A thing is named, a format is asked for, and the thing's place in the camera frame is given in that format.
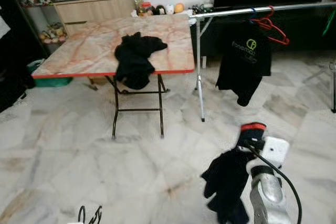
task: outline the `folding table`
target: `folding table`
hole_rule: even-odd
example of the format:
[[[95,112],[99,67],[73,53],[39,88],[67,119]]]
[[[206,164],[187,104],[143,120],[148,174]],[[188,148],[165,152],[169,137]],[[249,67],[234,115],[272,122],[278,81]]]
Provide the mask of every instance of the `folding table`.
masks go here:
[[[154,36],[168,44],[168,48],[152,54],[149,61],[158,76],[158,90],[152,92],[120,91],[115,77],[118,61],[115,48],[125,35],[140,31],[142,36]],[[118,112],[159,111],[163,137],[163,109],[161,94],[168,92],[162,74],[191,73],[195,69],[191,33],[187,15],[162,15],[138,18],[119,18],[91,22],[72,35],[33,73],[35,79],[63,77],[106,77],[114,87],[116,112],[113,138],[116,135]],[[119,94],[159,94],[159,108],[120,109]]]

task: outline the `red table edge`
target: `red table edge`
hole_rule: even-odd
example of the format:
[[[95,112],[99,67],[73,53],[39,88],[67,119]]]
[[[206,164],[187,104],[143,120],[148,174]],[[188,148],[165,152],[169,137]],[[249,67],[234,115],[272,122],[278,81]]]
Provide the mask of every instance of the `red table edge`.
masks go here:
[[[163,70],[155,71],[153,74],[175,74],[175,73],[193,73],[194,69],[187,70]],[[66,77],[104,77],[115,76],[116,73],[61,73],[61,74],[46,74],[46,75],[32,75],[34,79],[51,79],[51,78],[66,78]]]

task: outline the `clothes rack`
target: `clothes rack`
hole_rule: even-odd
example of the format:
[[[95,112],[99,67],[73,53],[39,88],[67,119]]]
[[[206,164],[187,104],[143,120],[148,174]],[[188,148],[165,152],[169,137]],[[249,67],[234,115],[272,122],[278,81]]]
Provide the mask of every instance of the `clothes rack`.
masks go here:
[[[273,6],[274,11],[278,10],[295,10],[295,9],[307,9],[307,8],[324,8],[324,7],[333,7],[336,6],[336,2],[325,2],[325,3],[314,3],[314,4],[296,4],[296,5],[280,5]],[[214,17],[224,17],[238,14],[249,14],[253,12],[262,13],[269,12],[272,9],[270,7],[257,7],[257,8],[245,8],[238,10],[226,10],[223,12],[213,12],[205,14],[196,14],[190,16],[190,19],[196,19],[196,44],[197,44],[197,78],[196,78],[196,87],[198,89],[199,101],[201,105],[201,119],[202,122],[205,122],[205,110],[203,103],[203,92],[202,92],[202,77],[201,77],[201,36],[205,30],[209,27],[211,21]],[[201,31],[201,20],[204,18],[210,18],[205,24],[204,28]],[[333,68],[333,74],[331,75],[331,102],[332,108],[331,111],[336,113],[336,70]]]

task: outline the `blue hanger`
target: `blue hanger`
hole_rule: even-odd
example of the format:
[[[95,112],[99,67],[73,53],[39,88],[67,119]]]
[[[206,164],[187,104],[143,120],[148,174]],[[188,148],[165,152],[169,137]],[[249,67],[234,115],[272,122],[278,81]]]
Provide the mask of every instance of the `blue hanger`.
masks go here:
[[[253,21],[251,21],[251,19],[254,19],[257,16],[257,11],[253,7],[251,7],[251,9],[253,10],[253,14],[249,20],[250,20],[250,23],[253,24]]]

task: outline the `orange ball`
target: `orange ball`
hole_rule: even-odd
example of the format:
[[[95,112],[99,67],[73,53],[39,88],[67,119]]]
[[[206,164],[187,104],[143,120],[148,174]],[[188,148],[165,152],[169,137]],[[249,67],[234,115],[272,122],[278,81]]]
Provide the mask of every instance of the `orange ball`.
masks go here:
[[[175,5],[175,13],[181,13],[184,11],[184,5],[182,3],[178,3]]]

